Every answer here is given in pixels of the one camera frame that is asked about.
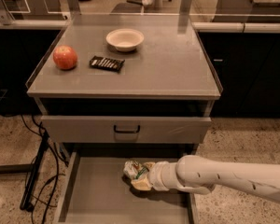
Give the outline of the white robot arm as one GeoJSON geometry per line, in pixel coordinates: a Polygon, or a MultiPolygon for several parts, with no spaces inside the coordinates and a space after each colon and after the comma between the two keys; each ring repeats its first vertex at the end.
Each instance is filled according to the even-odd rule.
{"type": "Polygon", "coordinates": [[[216,185],[280,203],[280,164],[212,161],[186,155],[176,162],[126,161],[124,174],[135,189],[207,195],[216,185]]]}

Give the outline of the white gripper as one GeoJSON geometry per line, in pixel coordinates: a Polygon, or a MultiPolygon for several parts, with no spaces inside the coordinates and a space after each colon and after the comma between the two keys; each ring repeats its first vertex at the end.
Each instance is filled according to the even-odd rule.
{"type": "Polygon", "coordinates": [[[135,189],[141,191],[150,191],[154,188],[157,191],[168,191],[177,189],[179,184],[176,177],[175,162],[145,162],[144,167],[149,171],[148,179],[135,179],[131,181],[135,189]]]}

